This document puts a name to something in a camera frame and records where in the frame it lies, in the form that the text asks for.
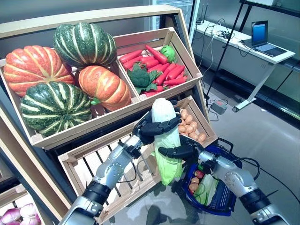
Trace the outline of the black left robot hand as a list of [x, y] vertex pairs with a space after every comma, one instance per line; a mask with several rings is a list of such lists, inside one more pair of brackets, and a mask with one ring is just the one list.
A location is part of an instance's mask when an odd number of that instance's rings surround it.
[[152, 121], [152, 110], [145, 113], [135, 125], [132, 134], [139, 139], [140, 147], [154, 142], [154, 136], [166, 134], [181, 122], [179, 112], [175, 116], [163, 122]]

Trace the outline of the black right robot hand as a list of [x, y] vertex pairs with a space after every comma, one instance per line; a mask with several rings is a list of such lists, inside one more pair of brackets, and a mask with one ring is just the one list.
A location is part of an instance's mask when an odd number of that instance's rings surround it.
[[180, 135], [180, 146], [173, 148], [159, 147], [158, 152], [168, 158], [189, 160], [191, 158], [198, 159], [203, 146], [196, 140]]

